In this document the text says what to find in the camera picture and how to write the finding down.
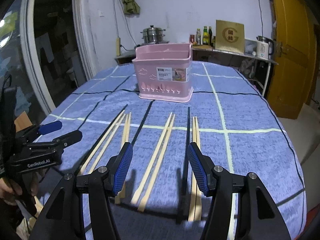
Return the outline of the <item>person's left hand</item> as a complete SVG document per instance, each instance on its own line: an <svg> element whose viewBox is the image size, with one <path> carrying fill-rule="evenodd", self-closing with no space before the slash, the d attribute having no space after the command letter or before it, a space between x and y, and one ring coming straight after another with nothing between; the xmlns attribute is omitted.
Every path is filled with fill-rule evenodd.
<svg viewBox="0 0 320 240"><path fill-rule="evenodd" d="M29 184L30 194L35 197L39 189L39 178L37 172L33 172L32 180ZM7 180L7 178L1 178L1 199L6 204L17 205L16 197L22 194L21 187L13 180Z"/></svg>

